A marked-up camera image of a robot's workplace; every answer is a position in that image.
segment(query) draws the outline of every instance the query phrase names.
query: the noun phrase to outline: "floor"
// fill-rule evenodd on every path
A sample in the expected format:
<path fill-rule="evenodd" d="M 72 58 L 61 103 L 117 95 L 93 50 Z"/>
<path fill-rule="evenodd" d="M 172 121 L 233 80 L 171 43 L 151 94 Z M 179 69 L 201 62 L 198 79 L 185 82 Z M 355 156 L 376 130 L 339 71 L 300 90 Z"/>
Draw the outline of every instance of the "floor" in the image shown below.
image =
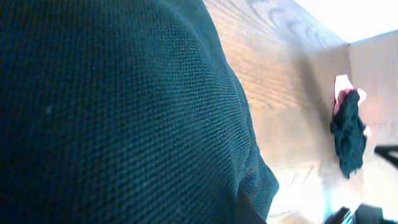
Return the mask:
<path fill-rule="evenodd" d="M 385 192 L 397 191 L 398 172 L 375 158 L 371 139 L 367 166 L 350 180 L 335 156 L 333 80 L 351 77 L 348 45 L 293 0 L 204 2 L 245 89 L 261 154 L 280 183 L 267 222 L 321 223 L 361 202 L 397 208 L 389 197 L 398 196 Z M 385 179 L 393 180 L 380 188 Z"/>

